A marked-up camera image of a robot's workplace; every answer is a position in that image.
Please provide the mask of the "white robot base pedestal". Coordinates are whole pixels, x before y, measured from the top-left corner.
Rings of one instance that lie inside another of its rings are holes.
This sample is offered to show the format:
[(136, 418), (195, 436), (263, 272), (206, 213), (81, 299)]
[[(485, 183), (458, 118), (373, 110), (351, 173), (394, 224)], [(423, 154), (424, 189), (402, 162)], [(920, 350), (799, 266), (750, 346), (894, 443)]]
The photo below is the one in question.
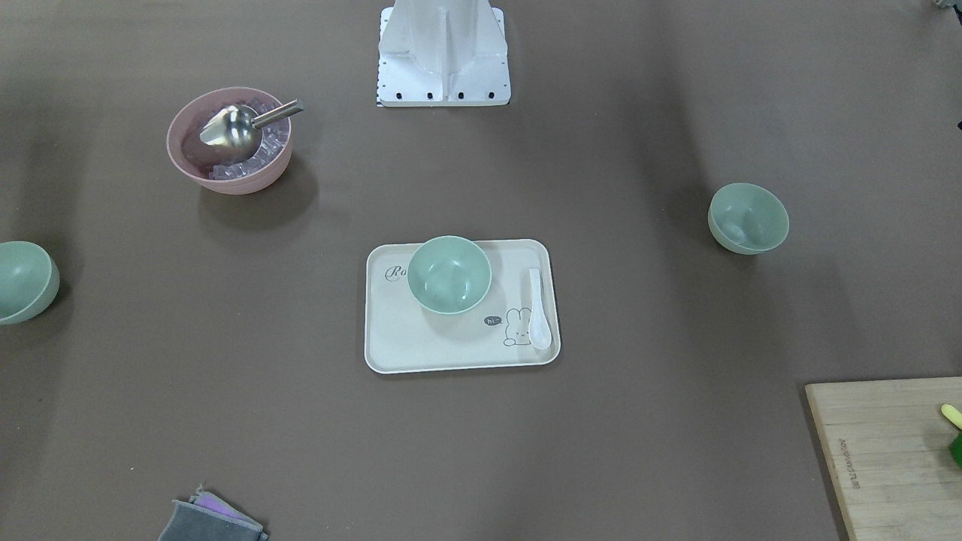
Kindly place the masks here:
[(510, 103), (505, 17), (490, 2), (395, 1), (379, 31), (377, 106)]

